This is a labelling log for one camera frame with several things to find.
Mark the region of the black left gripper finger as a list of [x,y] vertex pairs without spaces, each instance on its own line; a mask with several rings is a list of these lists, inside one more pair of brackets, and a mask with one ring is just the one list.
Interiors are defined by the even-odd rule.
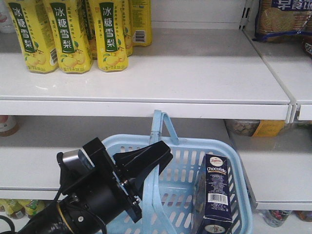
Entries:
[[173,156],[168,153],[157,151],[131,151],[126,152],[124,157],[125,178],[124,196],[126,199],[142,198],[144,180],[151,171],[159,166],[161,173],[172,160]]
[[159,174],[167,167],[170,147],[159,141],[138,150],[117,153],[113,158],[128,180],[145,180],[156,166],[159,166]]

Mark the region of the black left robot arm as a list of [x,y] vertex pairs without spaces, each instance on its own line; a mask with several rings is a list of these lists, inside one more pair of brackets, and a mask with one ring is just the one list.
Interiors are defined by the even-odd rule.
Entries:
[[172,158],[170,147],[163,141],[110,156],[95,138],[82,150],[60,152],[58,196],[34,215],[21,233],[106,233],[107,224],[122,212],[138,222],[144,180],[154,168],[164,170]]

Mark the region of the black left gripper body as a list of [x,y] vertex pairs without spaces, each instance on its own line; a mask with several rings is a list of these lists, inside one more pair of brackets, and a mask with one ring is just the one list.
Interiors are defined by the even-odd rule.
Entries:
[[84,189],[86,201],[92,211],[105,223],[111,222],[126,211],[134,223],[142,218],[139,199],[141,190],[134,180],[124,175],[124,169],[116,166],[99,138],[83,146],[94,164],[94,170],[87,179]]

